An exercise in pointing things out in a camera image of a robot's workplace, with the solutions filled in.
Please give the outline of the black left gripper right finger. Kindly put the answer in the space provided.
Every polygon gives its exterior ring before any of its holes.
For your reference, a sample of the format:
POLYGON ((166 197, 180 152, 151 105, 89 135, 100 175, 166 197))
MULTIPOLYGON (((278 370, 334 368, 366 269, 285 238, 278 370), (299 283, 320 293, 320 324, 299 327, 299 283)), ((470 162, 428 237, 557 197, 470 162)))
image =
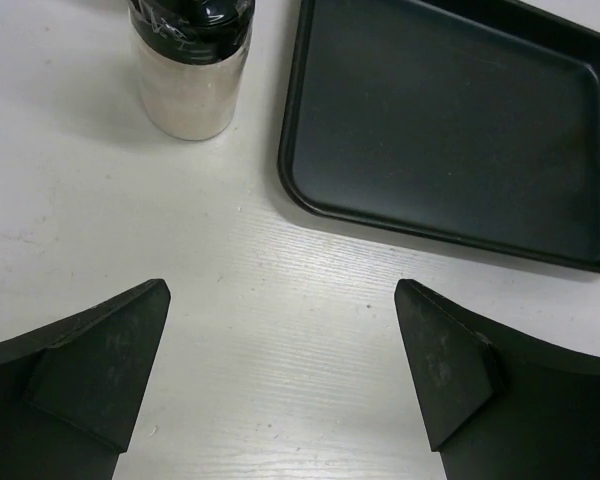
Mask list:
POLYGON ((414 280, 394 301, 449 479, 600 479, 600 357, 534 338, 414 280))

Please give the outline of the white powder shaker black lid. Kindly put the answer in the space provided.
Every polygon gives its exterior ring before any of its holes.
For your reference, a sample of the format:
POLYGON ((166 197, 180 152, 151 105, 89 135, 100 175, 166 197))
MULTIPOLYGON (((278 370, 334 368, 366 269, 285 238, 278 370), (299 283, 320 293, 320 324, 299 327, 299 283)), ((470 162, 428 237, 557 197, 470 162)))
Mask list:
POLYGON ((149 119, 181 140, 220 134, 235 113, 255 3, 138 0, 128 10, 149 119))

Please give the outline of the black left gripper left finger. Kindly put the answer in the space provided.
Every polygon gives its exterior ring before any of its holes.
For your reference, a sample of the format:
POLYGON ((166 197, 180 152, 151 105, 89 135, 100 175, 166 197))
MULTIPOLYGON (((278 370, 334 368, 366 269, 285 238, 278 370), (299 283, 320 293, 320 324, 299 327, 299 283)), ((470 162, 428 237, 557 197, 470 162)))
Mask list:
POLYGON ((0 342, 0 479, 110 479, 130 445, 170 291, 151 279, 0 342))

